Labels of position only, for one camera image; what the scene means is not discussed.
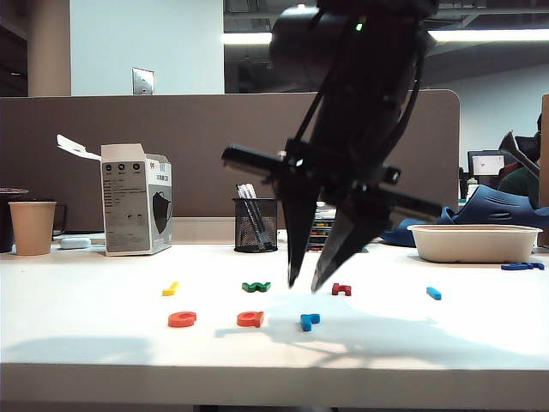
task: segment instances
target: box label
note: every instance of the box label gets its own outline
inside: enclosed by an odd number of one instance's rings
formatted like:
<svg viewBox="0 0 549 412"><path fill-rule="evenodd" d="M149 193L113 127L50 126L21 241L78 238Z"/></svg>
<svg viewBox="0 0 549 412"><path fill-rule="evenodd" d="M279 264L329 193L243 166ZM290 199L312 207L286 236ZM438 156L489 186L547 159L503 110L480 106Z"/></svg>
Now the box label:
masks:
<svg viewBox="0 0 549 412"><path fill-rule="evenodd" d="M172 165L147 159L149 185L172 186Z"/></svg>
<svg viewBox="0 0 549 412"><path fill-rule="evenodd" d="M147 176L142 161L103 163L106 248L147 251L150 248Z"/></svg>

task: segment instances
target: ceiling light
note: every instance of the ceiling light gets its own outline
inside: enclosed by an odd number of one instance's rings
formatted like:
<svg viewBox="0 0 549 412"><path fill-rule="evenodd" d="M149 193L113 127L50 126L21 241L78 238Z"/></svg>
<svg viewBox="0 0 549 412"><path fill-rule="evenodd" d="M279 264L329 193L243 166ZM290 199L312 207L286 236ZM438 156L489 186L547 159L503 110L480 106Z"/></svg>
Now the ceiling light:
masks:
<svg viewBox="0 0 549 412"><path fill-rule="evenodd" d="M436 41L548 41L549 30L432 30Z"/></svg>
<svg viewBox="0 0 549 412"><path fill-rule="evenodd" d="M549 41L549 29L431 30L429 33L436 41L440 42ZM226 45L268 45L271 37L271 33L224 33L223 43Z"/></svg>
<svg viewBox="0 0 549 412"><path fill-rule="evenodd" d="M223 33L223 44L268 45L272 37L271 33Z"/></svg>

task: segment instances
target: mesh pencil holder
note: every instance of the mesh pencil holder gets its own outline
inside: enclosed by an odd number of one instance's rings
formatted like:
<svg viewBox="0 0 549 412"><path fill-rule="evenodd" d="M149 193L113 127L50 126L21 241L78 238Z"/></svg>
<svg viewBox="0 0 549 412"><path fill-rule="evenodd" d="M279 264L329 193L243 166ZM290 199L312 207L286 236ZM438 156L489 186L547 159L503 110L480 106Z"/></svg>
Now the mesh pencil holder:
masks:
<svg viewBox="0 0 549 412"><path fill-rule="evenodd" d="M276 251L276 206L273 198L234 198L234 250Z"/></svg>

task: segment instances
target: blue shoe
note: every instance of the blue shoe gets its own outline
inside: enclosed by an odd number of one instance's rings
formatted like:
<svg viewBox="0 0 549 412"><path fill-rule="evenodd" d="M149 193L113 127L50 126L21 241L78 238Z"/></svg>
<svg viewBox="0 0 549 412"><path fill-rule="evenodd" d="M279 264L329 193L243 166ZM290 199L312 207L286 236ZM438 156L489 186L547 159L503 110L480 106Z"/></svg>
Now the blue shoe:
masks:
<svg viewBox="0 0 549 412"><path fill-rule="evenodd" d="M413 235L407 227L425 225L426 221L404 219L397 227L386 230L380 237L391 245L415 247ZM462 210L454 212L443 207L438 225L518 225L549 227L549 207L534 209L527 196L512 195L480 185Z"/></svg>
<svg viewBox="0 0 549 412"><path fill-rule="evenodd" d="M415 242L413 241L413 234L411 230L408 230L408 226L411 225L426 225L426 221L421 221L419 219L407 218L399 223L397 227L386 230L381 233L379 236L385 240L390 245L394 246L406 246L406 247L415 247Z"/></svg>

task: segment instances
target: paper bowl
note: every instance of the paper bowl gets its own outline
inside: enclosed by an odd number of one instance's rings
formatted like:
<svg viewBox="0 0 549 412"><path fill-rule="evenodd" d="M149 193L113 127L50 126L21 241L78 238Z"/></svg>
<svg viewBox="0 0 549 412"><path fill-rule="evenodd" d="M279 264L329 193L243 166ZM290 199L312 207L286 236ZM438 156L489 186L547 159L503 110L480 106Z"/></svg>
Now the paper bowl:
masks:
<svg viewBox="0 0 549 412"><path fill-rule="evenodd" d="M539 232L513 225L411 225L418 254L438 263L527 262Z"/></svg>

